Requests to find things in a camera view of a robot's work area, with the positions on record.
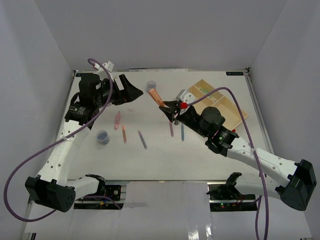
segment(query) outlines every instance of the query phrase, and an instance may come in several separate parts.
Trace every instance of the white cable clip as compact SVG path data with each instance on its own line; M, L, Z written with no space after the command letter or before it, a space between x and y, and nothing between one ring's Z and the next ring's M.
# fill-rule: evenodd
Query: white cable clip
M70 141L70 138L66 138L64 127L62 127L62 136L61 136L61 138L63 139L63 141Z

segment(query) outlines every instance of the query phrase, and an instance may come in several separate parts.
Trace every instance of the gray wall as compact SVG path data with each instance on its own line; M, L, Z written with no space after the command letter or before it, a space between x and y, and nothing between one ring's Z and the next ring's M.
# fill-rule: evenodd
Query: gray wall
M72 72L32 0L0 1L0 189L24 159L53 141L72 80ZM45 155L17 172L9 202L25 216L29 197L24 185ZM0 239L18 239L23 223L0 198Z
M286 0L35 0L70 67L250 67Z
M276 154L314 165L320 181L320 2L289 0L252 66L253 87ZM305 212L320 239L320 187Z

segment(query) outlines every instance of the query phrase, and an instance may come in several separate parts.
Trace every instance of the white table surface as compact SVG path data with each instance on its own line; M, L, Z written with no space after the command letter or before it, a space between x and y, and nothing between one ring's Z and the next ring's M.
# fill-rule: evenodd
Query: white table surface
M69 179L91 173L107 180L225 180L233 172L253 173L247 165L214 154L205 146L205 139L188 127L173 126L171 137L169 121L146 92L146 83L155 81L157 91L164 101L173 100L182 89L187 89L201 79L213 87L226 86L235 94L240 107L249 116L246 120L256 147L266 148L256 116L253 101L244 76L227 76L226 72L125 72L127 79L144 94L131 103L108 107L95 121L90 134L78 150L69 172ZM80 77L75 77L71 97L78 91ZM231 98L228 92L222 93ZM115 116L121 112L118 130L114 130ZM124 144L121 126L125 126L127 144ZM143 134L147 150L143 148L137 130ZM96 142L96 133L106 130L110 142ZM237 133L247 139L243 124Z
M232 172L254 173L255 169L211 152L204 139L187 127L181 141L180 126L171 137L168 120L146 94L145 84L153 80L164 100L173 100L181 89L200 79L214 87L229 87L241 108L249 113L248 124L253 142L266 149L246 80L243 76L226 76L225 72L126 72L128 80L143 89L135 102L111 106L95 122L92 133L81 145L69 178L92 173L109 180L225 180ZM77 92L75 78L70 97ZM121 111L127 144L121 129L114 130L114 119ZM105 129L110 143L96 143L95 133ZM140 129L148 149L137 134ZM243 124L237 133L247 139ZM130 182L124 208L119 210L70 209L56 212L39 222L27 223L25 233L37 233L36 240L254 240L255 212L210 212L206 183ZM132 203L145 207L128 208ZM311 237L303 212L293 210L278 199L269 198L272 240L299 240ZM264 229L264 206L259 215L260 238ZM50 209L32 204L28 218L42 216Z

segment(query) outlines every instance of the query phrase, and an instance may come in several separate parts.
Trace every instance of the small cup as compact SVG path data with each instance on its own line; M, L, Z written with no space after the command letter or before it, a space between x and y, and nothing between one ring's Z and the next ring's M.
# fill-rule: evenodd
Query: small cup
M96 140L102 145L106 145L110 141L109 134L105 130L100 130L96 134Z
M155 81L148 81L146 83L146 90L149 92L151 89L156 90L157 84Z

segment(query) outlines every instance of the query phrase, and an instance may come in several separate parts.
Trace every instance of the purple cable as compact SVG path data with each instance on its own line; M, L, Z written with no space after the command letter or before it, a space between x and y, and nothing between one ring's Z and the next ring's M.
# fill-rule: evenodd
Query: purple cable
M206 97L210 96L211 94L217 92L217 91L220 91L220 90L227 90L231 97L233 98L233 101L236 105L236 108L238 109L239 111L239 114L240 114L240 117L242 119L242 122L243 122L243 125L244 125L244 128L245 128L245 131L246 131L246 134L248 135L248 138L249 138L249 142L250 142L250 146L252 149L254 149L254 143L252 141L252 138L251 138L251 135L250 135L250 132L249 132L249 129L248 129L248 126L246 124L246 121L245 121L245 118L244 118L244 115L242 114L242 111L241 111L241 108L239 106L239 103L235 97L235 95L232 93L232 91L225 87L225 86L222 86L222 87L218 87L214 90L212 90L211 92L208 92L206 95L200 97L199 99L195 100L194 102L191 102L191 103L188 103L187 106L192 106L200 101L202 101L203 99L205 99ZM260 173L260 177L261 177L261 181L262 181L262 186L263 186L263 194L264 194L264 201L265 201L265 228L264 228L264 237L263 237L263 240L267 240L267 237L268 237L268 231L269 231L269 202L268 202L268 193L267 193L267 186L266 186L266 180L265 180L265 176L264 176L264 173L263 173L263 170L262 170L262 166L261 166L261 163L259 161L259 157L258 157L258 154L257 154L257 151L254 150L253 151L253 155L255 157L255 160L256 160L256 164L258 166L258 170L259 170L259 173ZM258 209L257 209L257 214L255 216L255 235L256 235L256 238L258 240L260 240L259 238L259 233L258 233L258 216L259 216L259 211L260 211L260 203L261 203L261 198L258 200Z
M94 65L94 63L98 64L107 74L109 81L110 81L110 93L112 93L113 90L113 78L111 77L109 71L105 68L105 66L103 66L100 62L98 62L97 60L93 59L93 58L89 58L88 59L88 63L91 65ZM9 175L8 179L5 182L4 185L4 190L3 190L3 201L4 201L4 205L6 207L6 209L9 211L9 213L14 216L16 219L23 221L23 222L27 222L27 223L32 223L32 222L37 222L39 220L42 220L48 216L50 216L51 214L53 214L56 210L53 210L51 212L49 212L46 215L43 215L41 217L35 218L35 219L27 219L24 217L19 216L18 214L16 214L14 212L14 210L10 207L9 202L8 202L8 187L10 184L11 179L13 178L13 176L16 174L16 172L23 166L25 165L27 162L29 162L31 159L35 158L36 156L38 156L39 154L42 154L43 152L47 151L48 149L54 147L57 144L60 144L64 141L64 139L68 139L71 138L73 135L77 134L78 132L80 132L82 129L86 128L87 126L89 126L91 123L93 123L101 114L102 112L106 109L107 105L109 104L109 101L111 99L111 94L109 94L103 108L101 109L100 112L97 113L97 115L95 115L90 121L88 121L85 125L79 127L77 130L75 130L74 132L70 133L69 135L67 135L65 138L61 138L60 140L50 144L49 146L46 146L45 148L43 148L42 150L36 152L35 154L33 154L32 156L28 157L26 160L24 160L23 162L21 162L13 171L12 173Z
M97 199L97 198L100 198L100 199L108 199L109 201L111 201L119 210L121 210L121 207L119 207L119 205L113 201L110 197L108 196L84 196L85 199Z

